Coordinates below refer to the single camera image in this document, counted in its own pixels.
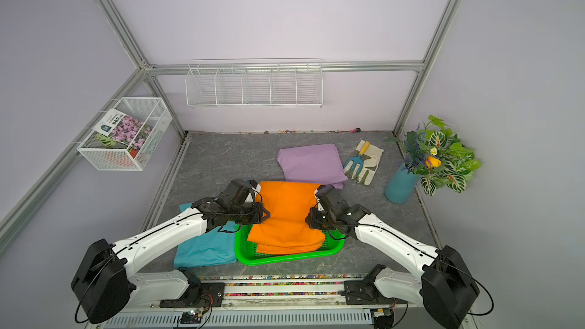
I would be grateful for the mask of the orange pants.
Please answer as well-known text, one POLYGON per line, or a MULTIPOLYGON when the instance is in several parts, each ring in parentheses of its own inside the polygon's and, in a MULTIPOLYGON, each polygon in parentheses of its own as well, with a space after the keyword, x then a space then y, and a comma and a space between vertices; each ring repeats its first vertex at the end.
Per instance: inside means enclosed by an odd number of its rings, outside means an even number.
POLYGON ((248 241, 257 252, 270 255, 304 254, 318 250, 325 241, 324 233, 306 222, 311 208, 317 204, 315 192, 319 184, 286 181, 262 181, 261 199, 270 217, 253 225, 248 241))

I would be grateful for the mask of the green plastic basket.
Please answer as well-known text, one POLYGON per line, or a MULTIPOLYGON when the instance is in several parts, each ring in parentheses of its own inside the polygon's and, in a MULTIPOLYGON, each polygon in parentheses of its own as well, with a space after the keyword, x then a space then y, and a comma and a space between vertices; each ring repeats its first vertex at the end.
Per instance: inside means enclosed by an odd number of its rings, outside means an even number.
POLYGON ((248 240, 250 231, 251 226, 244 225, 236 233, 235 237, 236 257, 240 263, 247 266, 260 266, 295 260, 313 259, 317 257, 328 257, 339 253, 345 245, 345 240, 343 239, 341 233, 328 232, 325 235, 325 241, 323 245, 316 251, 288 255, 262 254, 257 251, 257 244, 248 240))

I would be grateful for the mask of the purple pants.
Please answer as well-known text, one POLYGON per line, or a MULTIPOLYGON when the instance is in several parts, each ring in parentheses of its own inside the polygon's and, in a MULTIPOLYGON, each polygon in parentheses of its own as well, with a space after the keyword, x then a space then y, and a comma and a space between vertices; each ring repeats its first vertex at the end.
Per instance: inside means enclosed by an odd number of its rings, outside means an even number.
POLYGON ((341 190, 348 179, 338 149, 331 143, 280 149, 277 162, 289 182, 332 185, 341 190))

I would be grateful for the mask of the teal pants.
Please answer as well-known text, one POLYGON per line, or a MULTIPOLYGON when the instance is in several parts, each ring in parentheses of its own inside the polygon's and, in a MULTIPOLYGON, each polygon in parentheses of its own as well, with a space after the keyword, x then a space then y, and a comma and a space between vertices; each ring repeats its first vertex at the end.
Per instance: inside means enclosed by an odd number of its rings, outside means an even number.
POLYGON ((235 263, 238 229, 237 224, 228 222, 224 227, 181 243, 175 254, 174 267, 194 268, 235 263))

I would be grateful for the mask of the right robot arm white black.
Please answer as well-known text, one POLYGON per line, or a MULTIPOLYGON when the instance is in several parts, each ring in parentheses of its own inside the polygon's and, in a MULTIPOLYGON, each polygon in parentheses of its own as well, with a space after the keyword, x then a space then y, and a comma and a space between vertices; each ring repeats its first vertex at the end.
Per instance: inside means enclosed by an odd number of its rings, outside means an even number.
POLYGON ((359 204, 349 205, 331 185, 315 192, 317 204, 306 222, 323 232, 339 232, 369 245, 408 272, 398 274, 379 264, 362 282, 375 297, 422 305, 444 328, 458 328, 471 316, 484 286, 472 276, 460 253, 446 245, 435 248, 419 242, 382 221, 359 204))

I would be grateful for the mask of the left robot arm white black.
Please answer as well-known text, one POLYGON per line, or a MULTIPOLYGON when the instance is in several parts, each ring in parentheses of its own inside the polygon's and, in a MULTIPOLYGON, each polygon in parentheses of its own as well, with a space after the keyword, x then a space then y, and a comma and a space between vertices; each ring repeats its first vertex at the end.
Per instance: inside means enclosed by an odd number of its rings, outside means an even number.
POLYGON ((144 266, 178 245, 205 235, 228 222, 257 225, 270 217, 261 185, 235 179, 218 196, 204 197, 184 212, 133 237, 91 244, 71 283, 86 321, 100 324, 143 298, 146 282, 136 278, 144 266))

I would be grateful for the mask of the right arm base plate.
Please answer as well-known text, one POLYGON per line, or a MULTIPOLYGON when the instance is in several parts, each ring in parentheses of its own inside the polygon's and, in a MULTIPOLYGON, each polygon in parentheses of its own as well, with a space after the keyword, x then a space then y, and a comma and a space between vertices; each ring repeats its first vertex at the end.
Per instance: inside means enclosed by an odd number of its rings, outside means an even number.
POLYGON ((383 296, 372 283, 367 283, 365 280, 345 281, 344 289, 340 294, 345 298, 346 304, 349 306, 395 306, 406 303, 404 300, 383 296))

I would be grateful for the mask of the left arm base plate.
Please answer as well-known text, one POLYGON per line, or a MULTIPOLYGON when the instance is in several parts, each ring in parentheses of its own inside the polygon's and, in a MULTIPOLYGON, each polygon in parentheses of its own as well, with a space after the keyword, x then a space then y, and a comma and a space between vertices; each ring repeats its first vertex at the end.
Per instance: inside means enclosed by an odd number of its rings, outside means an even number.
POLYGON ((224 283, 192 283, 178 299, 165 299, 159 304, 162 309, 217 308, 224 299, 224 283))

